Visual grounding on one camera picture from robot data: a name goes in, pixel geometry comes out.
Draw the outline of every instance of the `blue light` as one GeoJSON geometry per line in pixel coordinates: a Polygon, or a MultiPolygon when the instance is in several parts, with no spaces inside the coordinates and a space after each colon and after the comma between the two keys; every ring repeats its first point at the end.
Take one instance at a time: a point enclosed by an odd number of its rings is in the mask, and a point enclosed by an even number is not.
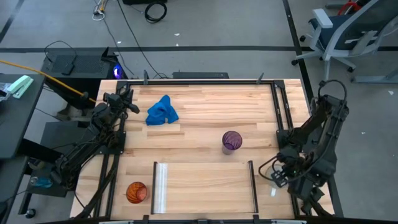
{"type": "Polygon", "coordinates": [[[120,66],[120,64],[116,64],[116,65],[113,67],[113,76],[114,76],[116,79],[122,79],[122,74],[123,74],[122,67],[120,66]]]}

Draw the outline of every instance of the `black desk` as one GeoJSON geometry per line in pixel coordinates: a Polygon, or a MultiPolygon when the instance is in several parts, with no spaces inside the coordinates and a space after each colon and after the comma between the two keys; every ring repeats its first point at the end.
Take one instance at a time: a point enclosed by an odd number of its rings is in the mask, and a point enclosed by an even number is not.
{"type": "MultiPolygon", "coordinates": [[[[0,82],[13,83],[21,76],[0,75],[0,82]]],[[[16,155],[44,83],[42,75],[29,76],[34,81],[20,99],[11,96],[0,102],[0,202],[17,193],[29,159],[16,155]]],[[[6,222],[13,203],[13,198],[7,201],[8,209],[1,223],[6,222]]]]}

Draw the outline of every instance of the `chair armrest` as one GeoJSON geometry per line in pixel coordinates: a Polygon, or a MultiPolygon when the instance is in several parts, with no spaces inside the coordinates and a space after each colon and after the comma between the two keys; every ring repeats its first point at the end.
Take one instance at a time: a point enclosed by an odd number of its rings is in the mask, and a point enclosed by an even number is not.
{"type": "Polygon", "coordinates": [[[333,23],[331,22],[328,15],[326,15],[323,9],[314,9],[312,12],[315,18],[317,19],[320,27],[322,27],[323,29],[328,29],[333,27],[333,23]]]}

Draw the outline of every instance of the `blue cloth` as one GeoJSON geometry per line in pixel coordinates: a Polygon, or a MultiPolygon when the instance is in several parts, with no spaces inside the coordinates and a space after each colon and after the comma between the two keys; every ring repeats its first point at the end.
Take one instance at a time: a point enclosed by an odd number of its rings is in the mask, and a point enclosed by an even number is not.
{"type": "Polygon", "coordinates": [[[166,122],[166,118],[169,124],[178,120],[178,115],[172,107],[168,95],[164,95],[158,103],[149,108],[148,117],[145,122],[147,125],[161,125],[166,122]]]}

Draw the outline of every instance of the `chair wheel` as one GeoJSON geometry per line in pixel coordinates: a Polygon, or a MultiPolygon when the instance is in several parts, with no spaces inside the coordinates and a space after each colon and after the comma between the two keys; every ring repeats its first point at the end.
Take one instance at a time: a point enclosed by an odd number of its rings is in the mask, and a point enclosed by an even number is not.
{"type": "Polygon", "coordinates": [[[293,60],[293,61],[292,61],[292,65],[293,65],[293,66],[296,65],[298,62],[299,62],[298,60],[293,60]]]}
{"type": "Polygon", "coordinates": [[[25,217],[26,218],[33,218],[36,215],[36,209],[28,209],[28,211],[26,211],[25,217]]]}

